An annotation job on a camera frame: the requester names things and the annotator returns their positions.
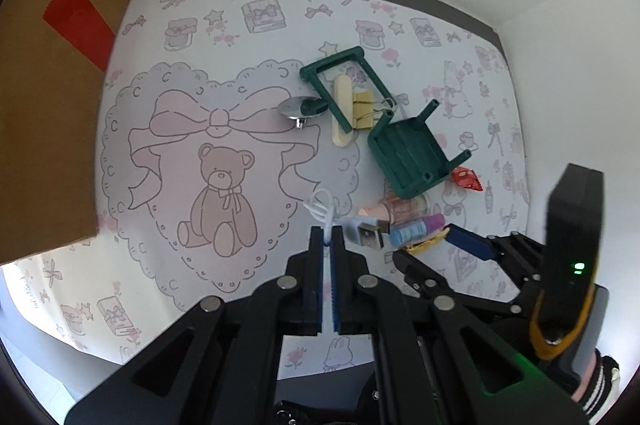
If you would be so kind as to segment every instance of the printed paper backdrop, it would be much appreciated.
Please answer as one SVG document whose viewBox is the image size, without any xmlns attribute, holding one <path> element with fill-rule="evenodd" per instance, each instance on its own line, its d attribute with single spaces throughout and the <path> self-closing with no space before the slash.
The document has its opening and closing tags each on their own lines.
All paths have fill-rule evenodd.
<svg viewBox="0 0 640 425">
<path fill-rule="evenodd" d="M 247 296 L 306 249 L 314 220 L 302 206 L 326 187 L 340 214 L 383 195 L 384 179 L 360 131 L 344 148 L 331 118 L 304 129 L 274 108 L 313 95 L 299 69 L 356 45 L 399 102 L 428 119 L 448 158 L 465 163 L 484 192 L 444 182 L 430 212 L 482 235 L 524 231 L 529 194 L 511 78 L 487 41 L 436 17 L 379 0 L 132 0 L 106 76 L 98 121 L 98 237 L 3 268 L 20 312 L 43 331 L 124 362 L 207 294 Z M 356 65 L 326 72 L 329 90 Z M 390 249 L 358 249 L 370 270 L 405 293 Z M 419 256 L 453 288 L 509 299 L 494 263 L 447 243 Z M 331 288 L 325 279 L 324 306 Z M 372 360 L 368 337 L 288 337 L 280 377 Z"/>
</svg>

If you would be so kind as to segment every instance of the yellow object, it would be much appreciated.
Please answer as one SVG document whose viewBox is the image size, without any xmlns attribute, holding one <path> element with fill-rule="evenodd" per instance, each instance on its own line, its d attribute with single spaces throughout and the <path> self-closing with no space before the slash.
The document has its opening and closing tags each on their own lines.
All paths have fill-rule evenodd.
<svg viewBox="0 0 640 425">
<path fill-rule="evenodd" d="M 373 91 L 353 94 L 353 129 L 372 129 L 373 120 Z"/>
<path fill-rule="evenodd" d="M 344 117 L 353 126 L 353 84 L 348 75 L 340 74 L 334 79 L 334 100 Z M 353 131 L 346 133 L 331 116 L 331 139 L 338 147 L 347 147 L 353 139 Z"/>
<path fill-rule="evenodd" d="M 429 239 L 423 241 L 421 243 L 417 243 L 415 245 L 405 246 L 404 249 L 408 251 L 411 255 L 418 255 L 419 253 L 424 252 L 425 250 L 431 248 L 431 246 L 437 245 L 441 242 L 447 234 L 449 233 L 449 228 L 445 228 L 444 230 L 438 231 L 434 233 Z"/>
<path fill-rule="evenodd" d="M 580 316 L 578 317 L 578 322 L 575 325 L 575 328 L 571 330 L 560 342 L 558 345 L 550 345 L 547 344 L 545 338 L 538 326 L 538 315 L 540 314 L 540 307 L 542 306 L 542 300 L 545 296 L 545 291 L 541 290 L 538 295 L 538 300 L 536 300 L 536 306 L 533 308 L 533 315 L 531 316 L 531 320 L 529 322 L 529 337 L 531 340 L 531 345 L 533 345 L 533 349 L 536 352 L 536 355 L 541 360 L 553 360 L 561 353 L 564 353 L 566 349 L 574 343 L 575 339 L 578 338 L 578 335 L 584 328 L 584 325 L 587 322 L 587 318 L 589 317 L 589 312 L 591 310 L 591 304 L 593 303 L 593 293 L 595 291 L 595 285 L 592 282 L 589 287 L 589 293 L 587 294 L 587 299 L 584 302 L 584 306 L 582 307 L 582 311 L 580 311 Z"/>
</svg>

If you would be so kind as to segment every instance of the blue gripper pad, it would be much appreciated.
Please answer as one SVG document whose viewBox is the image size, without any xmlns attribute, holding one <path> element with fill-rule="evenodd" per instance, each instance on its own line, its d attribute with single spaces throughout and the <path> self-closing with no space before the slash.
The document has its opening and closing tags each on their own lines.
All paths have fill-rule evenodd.
<svg viewBox="0 0 640 425">
<path fill-rule="evenodd" d="M 491 242 L 486 237 L 481 237 L 454 224 L 447 225 L 445 228 L 449 228 L 449 233 L 444 238 L 447 243 L 463 249 L 481 261 L 495 259 Z"/>
</svg>

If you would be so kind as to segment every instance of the brown cardboard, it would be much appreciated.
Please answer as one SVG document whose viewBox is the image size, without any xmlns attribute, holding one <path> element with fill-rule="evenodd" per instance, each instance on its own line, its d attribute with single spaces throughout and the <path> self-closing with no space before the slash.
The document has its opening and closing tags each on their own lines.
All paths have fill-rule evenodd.
<svg viewBox="0 0 640 425">
<path fill-rule="evenodd" d="M 50 0 L 0 4 L 0 264 L 96 233 L 104 80 L 43 19 Z M 90 0 L 115 32 L 129 0 Z"/>
</svg>

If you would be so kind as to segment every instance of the red wrapper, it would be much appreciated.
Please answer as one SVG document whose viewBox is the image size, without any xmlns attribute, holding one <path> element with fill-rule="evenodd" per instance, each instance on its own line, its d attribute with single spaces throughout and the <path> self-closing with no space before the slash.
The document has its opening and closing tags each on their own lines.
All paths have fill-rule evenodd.
<svg viewBox="0 0 640 425">
<path fill-rule="evenodd" d="M 471 169 L 465 167 L 456 167 L 451 173 L 453 182 L 463 189 L 477 190 L 482 192 L 482 185 L 478 179 L 478 175 Z"/>
</svg>

